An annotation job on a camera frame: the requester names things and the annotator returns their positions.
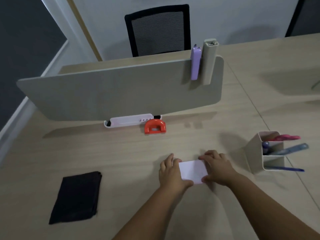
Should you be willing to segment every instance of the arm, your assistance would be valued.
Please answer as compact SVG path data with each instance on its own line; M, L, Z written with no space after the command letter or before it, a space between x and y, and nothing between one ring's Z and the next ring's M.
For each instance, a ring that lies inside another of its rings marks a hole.
M162 161L159 170L160 187L117 233L113 240L164 239L171 214L183 193L193 185L182 180L179 162L171 154Z
M320 239L320 234L307 226L278 202L258 188L250 179L237 173L223 153L207 151L199 159L211 167L203 182L216 182L231 189L260 240Z

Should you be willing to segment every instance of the red hole punch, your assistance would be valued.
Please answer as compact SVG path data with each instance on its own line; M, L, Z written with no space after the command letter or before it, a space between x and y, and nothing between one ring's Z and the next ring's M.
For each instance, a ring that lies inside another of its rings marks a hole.
M167 132L166 124L163 120L159 120L159 119L148 120L144 125L144 133L146 135L166 133L166 132Z

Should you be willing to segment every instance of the pink scissors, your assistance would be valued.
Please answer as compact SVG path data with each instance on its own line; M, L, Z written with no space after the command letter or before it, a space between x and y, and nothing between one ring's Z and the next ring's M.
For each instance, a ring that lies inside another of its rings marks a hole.
M293 140L300 140L301 137L299 136L291 136L291 135L279 135L279 136L276 136L275 138L273 139L270 139L269 141L293 141Z

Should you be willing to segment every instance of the forearm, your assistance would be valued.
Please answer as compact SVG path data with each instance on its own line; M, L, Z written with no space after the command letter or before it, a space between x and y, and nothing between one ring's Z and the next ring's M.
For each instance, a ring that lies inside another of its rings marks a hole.
M320 239L320 235L243 175L228 185L260 240Z
M157 189L113 239L163 239L177 198L165 188Z

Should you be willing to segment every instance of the pencil cup compartment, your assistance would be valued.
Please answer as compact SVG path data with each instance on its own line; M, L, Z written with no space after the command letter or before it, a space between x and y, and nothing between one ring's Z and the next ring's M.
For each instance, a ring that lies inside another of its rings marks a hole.
M244 151L252 173L278 171L276 169L268 169L268 166L285 166L284 156L267 156L262 153L262 142L278 135L280 135L280 133L277 131L260 131L245 146ZM284 148L283 141L270 141L269 145L270 152L279 151Z

